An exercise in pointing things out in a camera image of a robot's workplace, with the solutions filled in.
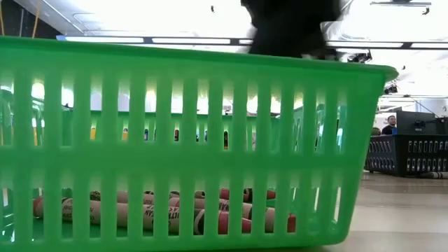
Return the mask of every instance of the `red end cap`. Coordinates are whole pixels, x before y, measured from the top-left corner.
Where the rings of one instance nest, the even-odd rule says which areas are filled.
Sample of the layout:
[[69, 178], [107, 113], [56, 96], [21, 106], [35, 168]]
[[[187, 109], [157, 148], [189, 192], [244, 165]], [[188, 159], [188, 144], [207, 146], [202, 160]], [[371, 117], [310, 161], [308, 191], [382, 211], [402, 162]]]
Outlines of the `red end cap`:
[[251, 230], [252, 230], [252, 220], [243, 218], [241, 231], [243, 232], [243, 234], [249, 234], [251, 233]]
[[37, 199], [35, 199], [33, 201], [33, 214], [35, 217], [37, 217], [36, 209], [37, 209], [37, 206], [39, 205], [39, 203], [41, 203], [41, 200], [42, 200], [42, 197], [38, 197]]
[[295, 215], [291, 213], [288, 217], [288, 232], [295, 232]]
[[229, 191], [229, 189], [225, 189], [225, 188], [221, 189], [221, 192], [220, 192], [220, 194], [219, 194], [219, 197], [220, 197], [221, 199], [223, 199], [223, 200], [228, 200], [228, 199], [229, 199], [229, 196], [230, 196], [230, 191]]
[[228, 228], [229, 228], [229, 213], [220, 211], [218, 217], [218, 234], [226, 235], [228, 233]]
[[275, 192], [274, 192], [274, 191], [271, 191], [271, 190], [268, 190], [268, 191], [267, 191], [267, 195], [266, 195], [266, 199], [267, 199], [267, 200], [275, 199]]

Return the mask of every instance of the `person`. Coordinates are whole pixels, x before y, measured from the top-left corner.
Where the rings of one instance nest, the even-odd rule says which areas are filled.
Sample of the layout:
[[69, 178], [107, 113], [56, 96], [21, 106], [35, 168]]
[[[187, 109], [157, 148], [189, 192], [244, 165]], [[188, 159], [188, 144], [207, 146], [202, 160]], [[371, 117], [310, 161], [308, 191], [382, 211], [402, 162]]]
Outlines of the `person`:
[[372, 135], [372, 137], [381, 136], [381, 130], [379, 130], [379, 128], [377, 128], [377, 127], [373, 127], [371, 135]]
[[326, 48], [321, 23], [336, 21], [340, 0], [241, 0], [241, 4], [257, 29], [250, 54], [336, 59], [336, 51]]
[[392, 129], [395, 129], [395, 125], [397, 123], [397, 119], [394, 115], [391, 115], [387, 118], [387, 123], [389, 125], [385, 126], [383, 130], [381, 131], [382, 135], [392, 134]]

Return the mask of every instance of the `floor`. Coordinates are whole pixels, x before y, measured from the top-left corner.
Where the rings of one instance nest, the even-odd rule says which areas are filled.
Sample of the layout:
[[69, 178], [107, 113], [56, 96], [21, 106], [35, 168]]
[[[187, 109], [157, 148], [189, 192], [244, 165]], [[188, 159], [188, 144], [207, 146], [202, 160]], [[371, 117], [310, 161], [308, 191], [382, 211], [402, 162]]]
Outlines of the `floor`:
[[448, 180], [365, 172], [346, 241], [334, 246], [261, 251], [438, 252], [447, 248]]

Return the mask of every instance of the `green plastic basket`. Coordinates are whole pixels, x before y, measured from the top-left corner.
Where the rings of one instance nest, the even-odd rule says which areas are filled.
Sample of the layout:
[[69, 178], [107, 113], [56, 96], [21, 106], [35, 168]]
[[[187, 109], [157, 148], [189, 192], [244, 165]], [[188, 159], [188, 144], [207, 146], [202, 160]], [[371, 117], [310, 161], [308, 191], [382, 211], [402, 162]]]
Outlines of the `green plastic basket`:
[[[0, 99], [1, 108], [13, 110], [2, 109], [2, 125], [14, 115], [14, 133], [5, 137], [2, 131], [0, 146], [0, 188], [7, 188], [8, 198], [8, 206], [0, 207], [0, 251], [175, 251], [341, 242], [349, 231], [377, 99], [396, 75], [385, 66], [0, 38], [0, 83], [13, 83], [12, 100]], [[39, 115], [45, 131], [37, 146], [30, 123], [36, 78], [45, 88]], [[61, 107], [66, 82], [73, 88], [72, 111]], [[97, 88], [101, 113], [90, 111], [90, 93]], [[129, 90], [129, 114], [118, 112], [122, 88]], [[148, 89], [156, 90], [155, 114], [145, 113]], [[207, 116], [197, 115], [202, 94], [208, 99]], [[183, 97], [181, 115], [171, 113], [173, 95]], [[248, 119], [248, 97], [255, 95], [257, 117]], [[228, 97], [232, 117], [223, 117]], [[281, 102], [277, 119], [270, 115], [272, 98]], [[296, 101], [302, 102], [300, 116]], [[93, 121], [103, 125], [95, 140], [90, 139]], [[143, 138], [148, 122], [157, 129], [152, 141]], [[127, 140], [121, 136], [125, 124]], [[177, 125], [180, 138], [174, 141]], [[196, 142], [200, 125], [207, 128], [207, 142]], [[223, 148], [225, 128], [228, 150]], [[247, 144], [252, 131], [255, 150]], [[217, 232], [221, 187], [230, 189], [227, 235]], [[251, 234], [241, 230], [245, 187], [253, 188]], [[73, 224], [62, 224], [63, 188], [72, 188]], [[267, 202], [267, 188], [275, 188], [274, 201]], [[89, 224], [91, 189], [102, 191], [100, 227]], [[129, 193], [124, 234], [116, 227], [117, 190]], [[145, 190], [155, 193], [150, 234], [142, 231]], [[170, 190], [181, 192], [178, 235], [168, 233]], [[206, 192], [204, 235], [193, 235], [195, 190]], [[41, 192], [44, 215], [50, 217], [36, 220], [32, 199]], [[265, 233], [266, 205], [276, 209], [273, 233]], [[294, 233], [286, 231], [290, 212], [297, 220]]]

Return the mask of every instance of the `black crate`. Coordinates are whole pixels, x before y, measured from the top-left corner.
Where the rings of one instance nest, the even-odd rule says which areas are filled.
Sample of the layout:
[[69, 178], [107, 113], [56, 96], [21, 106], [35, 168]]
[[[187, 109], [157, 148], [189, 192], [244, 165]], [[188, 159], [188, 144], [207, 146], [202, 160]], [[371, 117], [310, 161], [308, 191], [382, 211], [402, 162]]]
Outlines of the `black crate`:
[[398, 176], [447, 172], [448, 136], [372, 136], [364, 169]]

